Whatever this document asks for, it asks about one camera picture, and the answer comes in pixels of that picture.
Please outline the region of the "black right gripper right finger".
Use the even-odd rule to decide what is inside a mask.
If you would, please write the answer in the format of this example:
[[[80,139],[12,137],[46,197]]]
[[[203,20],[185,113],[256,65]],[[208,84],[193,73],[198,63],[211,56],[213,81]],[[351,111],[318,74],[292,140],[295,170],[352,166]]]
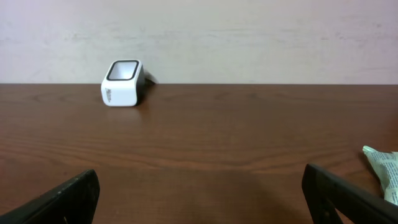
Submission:
[[[353,223],[397,224],[396,205],[314,164],[305,166],[302,191],[315,224],[342,224],[337,212]]]

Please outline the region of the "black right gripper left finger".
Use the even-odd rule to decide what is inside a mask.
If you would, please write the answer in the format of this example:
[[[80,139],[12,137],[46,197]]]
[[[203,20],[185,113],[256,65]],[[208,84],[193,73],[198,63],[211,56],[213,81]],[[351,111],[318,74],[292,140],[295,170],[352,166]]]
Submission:
[[[24,205],[1,215],[1,224],[91,224],[100,196],[93,169],[86,170]]]

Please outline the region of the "teal wet wipes packet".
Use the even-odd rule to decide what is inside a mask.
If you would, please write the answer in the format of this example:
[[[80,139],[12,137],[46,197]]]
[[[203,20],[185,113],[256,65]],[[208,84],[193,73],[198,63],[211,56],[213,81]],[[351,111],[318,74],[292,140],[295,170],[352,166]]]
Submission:
[[[369,146],[363,152],[379,178],[384,200],[397,205],[397,152],[379,152]]]

